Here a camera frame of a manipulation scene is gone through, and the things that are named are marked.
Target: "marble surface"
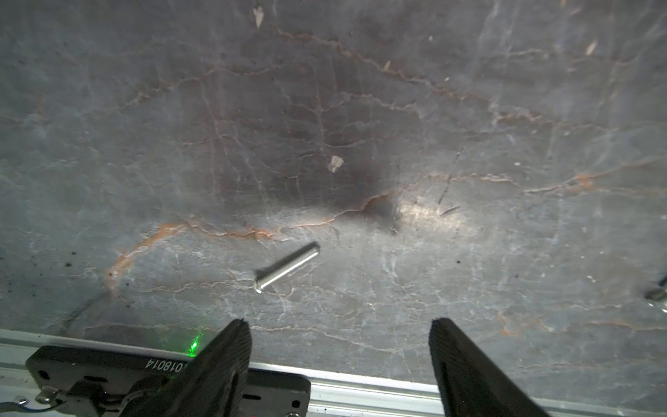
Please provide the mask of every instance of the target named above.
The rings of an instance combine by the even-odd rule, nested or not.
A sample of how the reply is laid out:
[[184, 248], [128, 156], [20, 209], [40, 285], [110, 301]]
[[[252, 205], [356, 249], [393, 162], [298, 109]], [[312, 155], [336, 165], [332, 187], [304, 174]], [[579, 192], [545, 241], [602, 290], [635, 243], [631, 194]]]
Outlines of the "marble surface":
[[666, 14], [3, 1], [0, 326], [186, 351], [242, 317], [255, 361], [434, 383], [448, 316], [533, 396], [665, 410]]

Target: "green light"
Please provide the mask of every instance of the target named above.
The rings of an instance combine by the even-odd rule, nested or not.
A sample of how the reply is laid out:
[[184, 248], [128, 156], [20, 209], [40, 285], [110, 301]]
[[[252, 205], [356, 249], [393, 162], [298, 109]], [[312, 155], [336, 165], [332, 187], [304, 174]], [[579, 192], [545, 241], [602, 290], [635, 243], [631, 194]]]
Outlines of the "green light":
[[202, 336], [203, 333], [200, 332], [195, 338], [195, 340], [193, 340], [192, 343], [190, 344], [190, 350], [188, 351], [187, 354], [189, 354], [191, 358], [197, 356], [197, 348], [199, 347], [199, 338]]

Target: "aluminum rail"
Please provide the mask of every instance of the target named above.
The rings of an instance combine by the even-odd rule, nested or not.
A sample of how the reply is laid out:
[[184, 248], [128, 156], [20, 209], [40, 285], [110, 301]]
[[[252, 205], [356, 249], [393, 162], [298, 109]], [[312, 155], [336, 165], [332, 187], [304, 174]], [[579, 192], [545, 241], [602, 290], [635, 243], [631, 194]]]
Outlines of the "aluminum rail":
[[[166, 350], [0, 329], [0, 392], [7, 395], [9, 393], [22, 394], [28, 398], [34, 398], [38, 389], [24, 363], [30, 355], [44, 345], [107, 350], [174, 360], [191, 359], [188, 355]], [[444, 415], [438, 387], [435, 385], [258, 362], [250, 362], [250, 368], [288, 372], [308, 378], [311, 382], [311, 396], [307, 417], [321, 415], [436, 417]], [[667, 417], [667, 413], [643, 412], [541, 398], [534, 398], [534, 401], [553, 417]]]

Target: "small metal part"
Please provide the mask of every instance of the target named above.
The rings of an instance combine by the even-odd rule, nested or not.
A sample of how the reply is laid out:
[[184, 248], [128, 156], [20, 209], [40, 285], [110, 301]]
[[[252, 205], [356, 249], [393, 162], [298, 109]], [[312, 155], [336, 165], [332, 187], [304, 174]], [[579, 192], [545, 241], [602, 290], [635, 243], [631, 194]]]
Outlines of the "small metal part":
[[35, 401], [40, 404], [50, 404], [58, 396], [58, 389], [52, 386], [44, 385], [42, 391], [35, 397]]
[[649, 291], [644, 298], [650, 305], [662, 308], [667, 313], [667, 291], [664, 286]]
[[28, 400], [26, 397], [22, 395], [17, 395], [16, 397], [14, 397], [14, 402], [20, 406], [24, 406], [28, 404], [30, 400]]
[[313, 245], [312, 248], [306, 250], [304, 253], [300, 254], [299, 256], [290, 260], [284, 265], [280, 266], [276, 270], [266, 274], [263, 277], [257, 278], [253, 285], [255, 291], [261, 293], [261, 291], [267, 286], [269, 286], [271, 283], [294, 271], [296, 268], [300, 267], [301, 265], [305, 264], [306, 262], [316, 257], [318, 254], [319, 254], [319, 246]]

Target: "screw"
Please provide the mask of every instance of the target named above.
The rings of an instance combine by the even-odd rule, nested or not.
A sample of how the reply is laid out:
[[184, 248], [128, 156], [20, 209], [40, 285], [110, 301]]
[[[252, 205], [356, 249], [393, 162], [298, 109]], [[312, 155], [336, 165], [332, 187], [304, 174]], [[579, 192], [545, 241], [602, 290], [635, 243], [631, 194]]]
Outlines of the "screw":
[[14, 397], [14, 402], [16, 404], [22, 406], [22, 405], [28, 404], [30, 402], [30, 400], [28, 400], [26, 397], [24, 397], [22, 395], [17, 395], [16, 397]]
[[58, 389], [52, 386], [44, 385], [42, 391], [35, 397], [35, 401], [40, 404], [50, 404], [58, 395]]
[[275, 271], [272, 271], [266, 274], [265, 276], [256, 279], [255, 284], [253, 285], [255, 291], [261, 293], [261, 291], [267, 286], [269, 286], [271, 283], [284, 277], [288, 273], [294, 271], [296, 268], [300, 267], [301, 265], [305, 264], [306, 262], [316, 257], [318, 254], [319, 254], [319, 246], [313, 246], [309, 250], [305, 251], [296, 258], [290, 260], [288, 263], [279, 267]]

